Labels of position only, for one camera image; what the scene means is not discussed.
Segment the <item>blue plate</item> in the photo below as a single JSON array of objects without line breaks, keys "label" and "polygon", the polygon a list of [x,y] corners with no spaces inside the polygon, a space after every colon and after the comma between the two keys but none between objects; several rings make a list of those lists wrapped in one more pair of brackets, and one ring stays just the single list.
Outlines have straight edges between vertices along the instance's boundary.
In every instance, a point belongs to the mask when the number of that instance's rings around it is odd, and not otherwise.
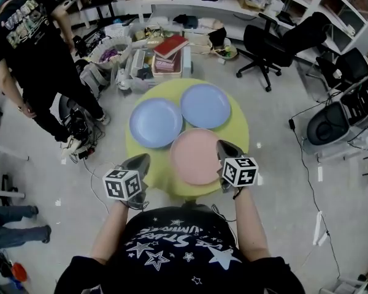
[{"label": "blue plate", "polygon": [[129,130],[144,147],[160,148],[176,139],[183,126],[178,106],[164,98],[142,101],[131,114]]},{"label": "blue plate", "polygon": [[210,84],[189,87],[180,99],[180,108],[189,123],[203,129],[221,126],[231,114],[226,94]]}]

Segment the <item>graphic t-shirt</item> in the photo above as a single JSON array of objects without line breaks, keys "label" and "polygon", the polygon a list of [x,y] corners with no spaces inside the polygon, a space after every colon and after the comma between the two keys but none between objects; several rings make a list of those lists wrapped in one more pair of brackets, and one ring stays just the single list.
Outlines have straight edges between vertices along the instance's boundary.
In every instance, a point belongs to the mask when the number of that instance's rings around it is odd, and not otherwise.
[{"label": "graphic t-shirt", "polygon": [[12,0],[0,13],[0,61],[7,65],[21,87],[41,85],[52,64],[68,47],[50,14],[55,0]]},{"label": "graphic t-shirt", "polygon": [[74,257],[55,293],[81,293],[98,285],[103,294],[152,287],[158,292],[304,293],[281,257],[249,262],[219,216],[176,207],[146,211],[131,219],[106,265]]}]

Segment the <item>black office chair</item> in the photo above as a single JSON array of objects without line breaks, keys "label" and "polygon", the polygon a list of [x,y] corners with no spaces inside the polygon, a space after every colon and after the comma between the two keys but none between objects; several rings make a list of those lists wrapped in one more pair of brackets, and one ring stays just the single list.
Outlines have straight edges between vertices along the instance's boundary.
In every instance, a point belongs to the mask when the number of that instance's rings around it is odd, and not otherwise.
[{"label": "black office chair", "polygon": [[262,13],[259,13],[259,17],[266,20],[264,29],[252,25],[247,25],[245,28],[244,45],[250,53],[237,49],[239,53],[252,59],[253,62],[240,69],[236,76],[240,78],[243,71],[258,66],[267,82],[266,91],[269,92],[271,91],[267,75],[269,68],[276,70],[275,74],[280,76],[281,69],[278,66],[290,66],[297,53],[323,43],[327,38],[325,31],[330,21],[323,13],[315,12],[300,25],[279,38],[269,32],[271,24],[277,25],[277,22]]},{"label": "black office chair", "polygon": [[[357,48],[353,48],[343,55],[338,55],[335,52],[333,52],[333,54],[338,57],[335,64],[323,58],[323,55],[316,58],[321,73],[329,88],[345,91],[352,84],[368,76],[368,63]],[[333,73],[337,69],[342,73],[341,78],[335,78],[333,76]]]}]

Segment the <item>round table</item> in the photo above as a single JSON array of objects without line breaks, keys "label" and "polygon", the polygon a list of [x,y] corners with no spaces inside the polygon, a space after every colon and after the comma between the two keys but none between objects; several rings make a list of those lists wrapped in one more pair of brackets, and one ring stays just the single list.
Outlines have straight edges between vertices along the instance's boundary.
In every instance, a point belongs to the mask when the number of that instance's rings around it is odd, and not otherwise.
[{"label": "round table", "polygon": [[[163,97],[180,106],[182,93],[188,87],[202,83],[204,84],[207,82],[192,78],[179,78],[176,80],[166,81],[147,91],[136,102],[136,105],[146,99]],[[240,147],[244,153],[247,153],[250,142],[247,120],[245,119],[239,104],[229,94],[226,95],[231,104],[231,115],[222,126],[212,129],[212,131],[215,132],[222,140],[230,141]],[[193,126],[183,119],[183,130],[192,128]],[[150,169],[144,179],[145,183],[150,187],[162,189],[168,194],[186,198],[206,195],[221,188],[218,180],[207,185],[194,186],[179,179],[171,167],[169,158],[170,145],[160,149],[150,149],[141,146],[135,139],[133,139],[129,131],[128,123],[125,130],[125,138],[126,150],[129,158],[143,153],[148,153],[150,155]]]}]

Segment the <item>pink plate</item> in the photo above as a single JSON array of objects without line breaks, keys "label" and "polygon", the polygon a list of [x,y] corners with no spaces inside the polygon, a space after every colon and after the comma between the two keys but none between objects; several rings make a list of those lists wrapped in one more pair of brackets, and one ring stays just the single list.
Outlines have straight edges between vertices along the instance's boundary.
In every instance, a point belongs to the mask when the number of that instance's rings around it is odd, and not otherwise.
[{"label": "pink plate", "polygon": [[171,162],[178,176],[192,185],[218,179],[218,136],[211,130],[190,129],[181,133],[171,147]]}]

